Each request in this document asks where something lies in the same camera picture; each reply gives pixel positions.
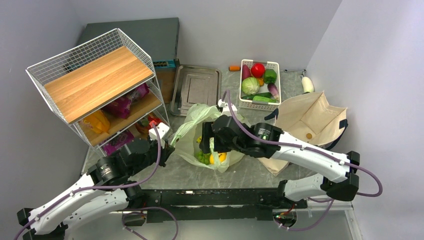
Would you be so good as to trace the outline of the yellow lemon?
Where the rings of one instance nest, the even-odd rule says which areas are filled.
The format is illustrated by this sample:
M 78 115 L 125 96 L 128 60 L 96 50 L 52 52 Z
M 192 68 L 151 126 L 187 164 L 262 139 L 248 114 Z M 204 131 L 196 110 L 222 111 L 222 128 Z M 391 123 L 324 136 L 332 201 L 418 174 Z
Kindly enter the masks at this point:
M 218 159 L 219 159 L 220 163 L 224 162 L 226 160 L 226 158 L 227 158 L 226 152 L 218 153 Z M 215 159 L 214 159 L 214 156 L 212 154 L 209 156 L 209 164 L 210 165 L 215 164 Z

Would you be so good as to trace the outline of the green grapes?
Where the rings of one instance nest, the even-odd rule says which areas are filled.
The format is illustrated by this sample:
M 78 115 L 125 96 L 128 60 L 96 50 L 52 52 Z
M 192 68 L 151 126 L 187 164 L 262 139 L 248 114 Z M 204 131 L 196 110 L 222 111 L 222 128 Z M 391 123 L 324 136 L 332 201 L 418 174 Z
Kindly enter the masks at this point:
M 202 151 L 199 151 L 195 154 L 195 156 L 200 163 L 210 165 L 210 153 L 203 153 Z

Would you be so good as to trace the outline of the green avocado plastic bag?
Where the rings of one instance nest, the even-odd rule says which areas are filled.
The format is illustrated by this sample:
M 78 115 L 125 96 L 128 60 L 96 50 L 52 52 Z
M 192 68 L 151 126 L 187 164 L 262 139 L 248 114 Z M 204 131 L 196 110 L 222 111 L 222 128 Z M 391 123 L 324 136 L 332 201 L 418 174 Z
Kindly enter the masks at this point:
M 170 143 L 175 148 L 174 153 L 183 158 L 186 162 L 211 170 L 225 172 L 230 166 L 238 163 L 244 154 L 237 151 L 227 152 L 226 160 L 220 162 L 217 152 L 211 152 L 214 157 L 214 164 L 205 165 L 200 163 L 195 154 L 200 152 L 197 138 L 202 136 L 202 123 L 212 122 L 221 115 L 216 106 L 208 106 L 204 103 L 193 105 L 187 112 L 184 123 L 177 129 Z

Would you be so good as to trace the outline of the green bell pepper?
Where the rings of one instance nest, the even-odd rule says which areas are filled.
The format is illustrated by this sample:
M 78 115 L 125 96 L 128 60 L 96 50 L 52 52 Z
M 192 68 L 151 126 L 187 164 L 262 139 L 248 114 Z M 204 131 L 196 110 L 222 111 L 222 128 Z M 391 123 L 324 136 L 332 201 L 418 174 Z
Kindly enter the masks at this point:
M 277 73 L 273 69 L 267 68 L 263 74 L 265 84 L 274 84 L 277 81 Z

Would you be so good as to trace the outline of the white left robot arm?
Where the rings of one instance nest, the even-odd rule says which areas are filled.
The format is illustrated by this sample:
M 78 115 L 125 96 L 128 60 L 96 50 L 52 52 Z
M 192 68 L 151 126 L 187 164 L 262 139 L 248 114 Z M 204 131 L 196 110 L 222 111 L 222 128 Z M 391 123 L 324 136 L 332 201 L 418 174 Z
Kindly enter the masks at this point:
M 67 190 L 38 208 L 17 213 L 22 229 L 15 239 L 63 240 L 66 231 L 103 214 L 146 206 L 141 183 L 129 178 L 147 167 L 165 167 L 175 148 L 168 142 L 139 139 L 128 148 L 101 157 Z

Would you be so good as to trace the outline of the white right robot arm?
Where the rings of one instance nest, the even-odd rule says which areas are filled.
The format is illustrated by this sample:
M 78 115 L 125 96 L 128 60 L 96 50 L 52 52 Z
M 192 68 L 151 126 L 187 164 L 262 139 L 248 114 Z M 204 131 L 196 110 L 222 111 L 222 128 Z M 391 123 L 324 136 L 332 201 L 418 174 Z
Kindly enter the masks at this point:
M 253 158 L 282 160 L 314 171 L 312 176 L 284 180 L 279 185 L 275 200 L 282 208 L 321 195 L 350 202 L 359 190 L 355 168 L 360 164 L 358 152 L 332 152 L 265 122 L 249 127 L 232 116 L 221 115 L 215 121 L 202 123 L 199 148 L 204 153 L 236 151 Z

